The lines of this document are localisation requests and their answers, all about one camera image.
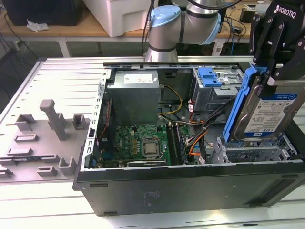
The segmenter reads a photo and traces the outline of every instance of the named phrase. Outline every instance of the blue plastic latch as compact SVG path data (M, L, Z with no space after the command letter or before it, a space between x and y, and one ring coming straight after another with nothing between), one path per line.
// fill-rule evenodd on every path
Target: blue plastic latch
M264 73L266 69L267 69L266 67L256 67L251 65L251 67L246 69L246 71L244 72L244 80L242 83L242 87L238 92L233 108L229 115L228 121L226 122L226 125L224 127L223 136L225 142L228 142L230 140L231 130L234 128L234 122L236 118L238 118L239 112L242 108L243 101L247 98L250 92L251 85L249 85L249 83L251 78L255 73L259 73L259 74Z
M203 82L204 87L221 87L222 83L219 82L217 74L212 68L202 67L198 68L198 74Z
M165 5L159 6L151 12L151 27L158 27L170 23L181 14L178 6Z

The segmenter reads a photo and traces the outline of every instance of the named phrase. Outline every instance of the black box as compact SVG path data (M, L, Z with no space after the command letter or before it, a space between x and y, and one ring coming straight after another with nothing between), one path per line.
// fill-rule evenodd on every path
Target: black box
M81 0L3 0L14 25L34 23L75 26L81 19Z

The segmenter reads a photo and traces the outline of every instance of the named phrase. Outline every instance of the label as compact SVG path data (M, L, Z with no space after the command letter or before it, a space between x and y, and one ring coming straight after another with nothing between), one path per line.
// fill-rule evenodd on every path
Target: label
M224 77L219 77L218 79L219 79L220 82L229 82L228 78L225 77L225 76Z
M296 17L296 12L294 12L292 10L289 10L289 9L286 9L284 7L281 7L280 5L276 6L276 9L274 10L274 13L281 13L281 14L289 16L293 19L295 19L295 17Z
M205 164L205 160L202 156L199 157L199 162L200 164L204 165Z
M131 83L153 83L152 74L126 74L124 76L124 84Z
M189 112L194 112L192 104L189 104Z
M26 158L16 158L16 159L13 159L14 161L27 161Z
M257 104L245 129L247 137L263 137L273 133L285 117L284 109L290 106L297 94L275 94L262 98Z
M206 149L214 149L214 143L213 142L210 142L210 143L207 143L208 145L205 147Z

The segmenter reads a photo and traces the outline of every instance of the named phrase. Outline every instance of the green circuit board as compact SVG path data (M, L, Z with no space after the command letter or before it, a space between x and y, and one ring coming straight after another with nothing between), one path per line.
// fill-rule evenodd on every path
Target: green circuit board
M186 138L189 136L186 126L179 129ZM143 141L158 142L160 156L154 159L166 161L167 165L171 165L165 125L118 126L115 135L115 159L146 159L143 157Z

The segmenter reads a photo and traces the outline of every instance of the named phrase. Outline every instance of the yellow wire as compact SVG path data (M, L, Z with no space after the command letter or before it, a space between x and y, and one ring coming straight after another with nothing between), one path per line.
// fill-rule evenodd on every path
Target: yellow wire
M171 89L172 92L174 92L174 93L179 97L179 100L180 100L180 105L179 105L179 107L178 107L177 110L169 111L169 112L161 112L161 113L158 113L159 115L171 115L171 114L174 114L174 113L176 113L176 112L178 112L178 111L181 110L183 99L182 99L182 98L180 97L180 95L179 95L173 88L171 88L170 86L164 85L164 87L167 87L167 88Z

